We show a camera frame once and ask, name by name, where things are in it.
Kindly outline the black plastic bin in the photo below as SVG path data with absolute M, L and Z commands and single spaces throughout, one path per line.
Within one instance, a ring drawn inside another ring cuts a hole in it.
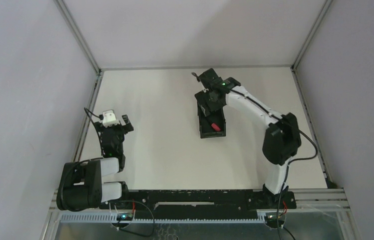
M 226 136 L 226 119 L 223 109 L 205 116 L 201 106 L 197 104 L 200 138 L 219 138 Z

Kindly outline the red handled screwdriver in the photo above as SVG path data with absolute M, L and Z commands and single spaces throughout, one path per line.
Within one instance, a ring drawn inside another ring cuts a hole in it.
M 215 123 L 212 123 L 211 127 L 216 132 L 220 132 L 221 131 L 221 128 L 217 124 L 215 124 Z

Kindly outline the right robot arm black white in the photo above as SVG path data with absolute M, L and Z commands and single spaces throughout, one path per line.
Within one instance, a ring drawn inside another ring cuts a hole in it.
M 277 208 L 287 194 L 288 170 L 297 159 L 301 137 L 310 139 L 299 129 L 297 117 L 281 114 L 254 97 L 239 81 L 221 78 L 213 68 L 197 75 L 202 90 L 194 95 L 197 102 L 199 132 L 202 139 L 226 136 L 223 109 L 231 107 L 255 124 L 262 124 L 264 137 L 262 152 L 271 168 L 263 184 L 264 203 Z

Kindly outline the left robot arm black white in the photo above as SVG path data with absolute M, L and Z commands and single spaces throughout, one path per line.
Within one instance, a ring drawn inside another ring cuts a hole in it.
M 80 212 L 110 201 L 123 209 L 131 202 L 124 181 L 104 182 L 103 178 L 124 170 L 123 143 L 125 135 L 134 130 L 133 125 L 127 115 L 118 120 L 109 111 L 93 126 L 101 156 L 64 165 L 56 198 L 57 207 L 62 211 Z

